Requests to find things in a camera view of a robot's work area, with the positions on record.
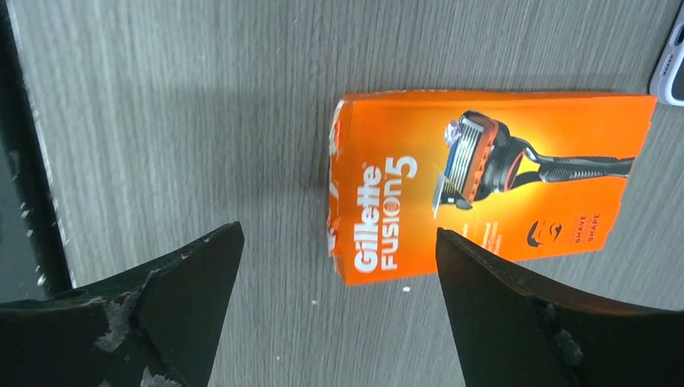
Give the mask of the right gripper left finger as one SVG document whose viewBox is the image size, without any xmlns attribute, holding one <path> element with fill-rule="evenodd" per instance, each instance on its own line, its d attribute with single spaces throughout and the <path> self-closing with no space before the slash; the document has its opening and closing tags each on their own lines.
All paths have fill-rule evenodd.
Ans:
<svg viewBox="0 0 684 387">
<path fill-rule="evenodd" d="M 2 385 L 207 385 L 243 246 L 228 223 L 52 299 L 2 304 Z"/>
</svg>

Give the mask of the orange razor box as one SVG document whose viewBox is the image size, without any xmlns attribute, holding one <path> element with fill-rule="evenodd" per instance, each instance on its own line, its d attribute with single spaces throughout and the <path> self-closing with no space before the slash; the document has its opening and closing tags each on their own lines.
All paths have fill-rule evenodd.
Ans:
<svg viewBox="0 0 684 387">
<path fill-rule="evenodd" d="M 436 232 L 510 261 L 601 250 L 657 100 L 614 92 L 348 94 L 329 130 L 328 253 L 347 285 L 436 271 Z"/>
</svg>

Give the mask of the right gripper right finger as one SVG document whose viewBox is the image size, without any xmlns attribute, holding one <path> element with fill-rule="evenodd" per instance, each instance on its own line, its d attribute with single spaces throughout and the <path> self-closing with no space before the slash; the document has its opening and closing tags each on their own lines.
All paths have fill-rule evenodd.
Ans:
<svg viewBox="0 0 684 387">
<path fill-rule="evenodd" d="M 468 386 L 680 386 L 683 313 L 587 293 L 454 231 L 436 266 Z"/>
</svg>

